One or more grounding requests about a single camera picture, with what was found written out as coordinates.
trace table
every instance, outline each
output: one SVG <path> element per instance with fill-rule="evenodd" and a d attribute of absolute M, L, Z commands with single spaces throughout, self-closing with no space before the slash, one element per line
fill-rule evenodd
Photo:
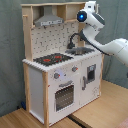
<path fill-rule="evenodd" d="M 0 128 L 44 128 L 36 118 L 23 109 L 0 118 Z M 64 118 L 50 128 L 81 128 L 69 118 Z"/>
<path fill-rule="evenodd" d="M 71 117 L 87 128 L 115 128 L 128 118 L 128 89 L 102 80 L 101 92 Z"/>

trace patterned backsplash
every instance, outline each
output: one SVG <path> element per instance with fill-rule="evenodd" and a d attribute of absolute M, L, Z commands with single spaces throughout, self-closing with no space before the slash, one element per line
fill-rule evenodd
<path fill-rule="evenodd" d="M 78 25 L 79 23 L 75 21 L 33 28 L 31 32 L 33 58 L 66 50 L 71 35 L 78 32 Z M 78 36 L 73 38 L 73 43 L 78 46 Z"/>

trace wooden toy kitchen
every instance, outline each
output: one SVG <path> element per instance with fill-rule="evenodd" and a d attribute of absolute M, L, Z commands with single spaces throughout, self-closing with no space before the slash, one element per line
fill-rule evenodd
<path fill-rule="evenodd" d="M 23 4 L 27 111 L 49 127 L 101 95 L 103 56 L 74 36 L 85 2 Z"/>

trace oven window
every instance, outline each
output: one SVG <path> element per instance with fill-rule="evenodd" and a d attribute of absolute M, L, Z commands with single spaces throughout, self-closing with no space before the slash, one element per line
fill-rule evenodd
<path fill-rule="evenodd" d="M 59 111 L 74 101 L 74 85 L 68 86 L 55 93 L 56 111 Z"/>

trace knob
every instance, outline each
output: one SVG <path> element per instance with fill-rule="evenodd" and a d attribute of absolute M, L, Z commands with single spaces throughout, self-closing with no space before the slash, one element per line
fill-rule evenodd
<path fill-rule="evenodd" d="M 54 74 L 54 78 L 55 78 L 55 79 L 58 79 L 59 77 L 60 77 L 60 75 L 59 75 L 58 73 L 55 73 L 55 74 Z"/>
<path fill-rule="evenodd" d="M 72 71 L 75 72 L 78 68 L 77 67 L 73 67 Z"/>

